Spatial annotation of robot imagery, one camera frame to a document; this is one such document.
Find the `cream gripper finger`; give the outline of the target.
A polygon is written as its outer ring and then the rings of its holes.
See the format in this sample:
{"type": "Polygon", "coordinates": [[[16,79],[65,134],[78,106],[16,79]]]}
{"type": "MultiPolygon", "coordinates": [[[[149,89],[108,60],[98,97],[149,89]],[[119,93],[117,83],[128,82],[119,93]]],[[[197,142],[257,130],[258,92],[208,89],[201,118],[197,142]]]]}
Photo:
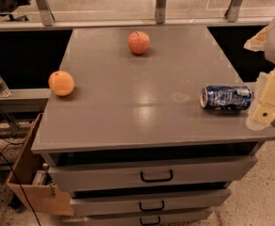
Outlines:
{"type": "Polygon", "coordinates": [[[275,121],[275,69],[270,73],[259,73],[253,100],[246,119],[251,130],[263,130],[275,121]]]}
{"type": "Polygon", "coordinates": [[[244,48],[253,52],[265,50],[267,27],[262,28],[256,35],[248,39],[244,48]]]}

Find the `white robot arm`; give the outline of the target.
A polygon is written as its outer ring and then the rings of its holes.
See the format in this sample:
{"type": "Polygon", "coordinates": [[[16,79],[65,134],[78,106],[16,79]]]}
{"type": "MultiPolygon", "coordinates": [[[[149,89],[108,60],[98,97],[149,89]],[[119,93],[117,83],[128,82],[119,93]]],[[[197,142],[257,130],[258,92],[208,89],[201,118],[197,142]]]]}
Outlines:
{"type": "MultiPolygon", "coordinates": [[[[244,48],[253,52],[263,51],[265,59],[275,64],[275,17],[255,36],[248,39],[244,48]]],[[[251,130],[263,130],[274,121],[275,68],[270,73],[259,73],[246,125],[251,130]]]]}

